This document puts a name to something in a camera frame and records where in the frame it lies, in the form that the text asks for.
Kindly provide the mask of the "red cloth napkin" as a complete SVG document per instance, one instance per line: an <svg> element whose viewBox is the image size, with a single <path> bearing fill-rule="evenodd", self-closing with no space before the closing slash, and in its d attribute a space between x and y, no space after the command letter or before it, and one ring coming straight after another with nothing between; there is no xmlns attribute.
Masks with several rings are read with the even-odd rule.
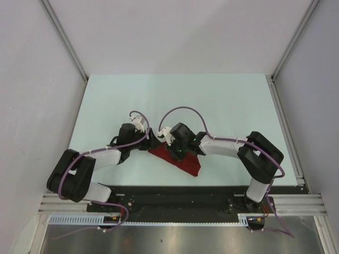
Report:
<svg viewBox="0 0 339 254"><path fill-rule="evenodd" d="M162 143L155 149L149 149L148 152L154 156L157 156L168 163L176 166L180 170L190 174L193 177L197 177L201 168L198 156L188 153L184 159L176 160L172 158L170 152L165 148L166 143Z"/></svg>

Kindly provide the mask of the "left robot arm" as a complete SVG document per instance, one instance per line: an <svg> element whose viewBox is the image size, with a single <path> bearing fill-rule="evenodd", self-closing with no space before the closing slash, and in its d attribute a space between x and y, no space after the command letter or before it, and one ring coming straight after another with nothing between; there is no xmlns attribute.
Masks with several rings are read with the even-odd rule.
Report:
<svg viewBox="0 0 339 254"><path fill-rule="evenodd" d="M161 144L151 128L142 131L135 124L124 123L105 148L84 153L65 150L47 180L47 189L63 200L95 201L105 211L112 211L117 198L111 195L111 188L92 182L93 172L123 163L133 150L148 151Z"/></svg>

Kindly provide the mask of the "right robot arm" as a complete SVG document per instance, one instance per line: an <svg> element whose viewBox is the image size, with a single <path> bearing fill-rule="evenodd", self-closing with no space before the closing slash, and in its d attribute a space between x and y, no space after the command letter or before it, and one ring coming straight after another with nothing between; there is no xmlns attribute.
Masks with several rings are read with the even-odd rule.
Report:
<svg viewBox="0 0 339 254"><path fill-rule="evenodd" d="M239 159L251 176L244 196L244 206L250 212L263 207L263 198L273 182L284 155L261 133L253 131L244 139L212 137L207 132L194 134L185 124L164 127L165 149L171 158L183 162L188 155L220 155Z"/></svg>

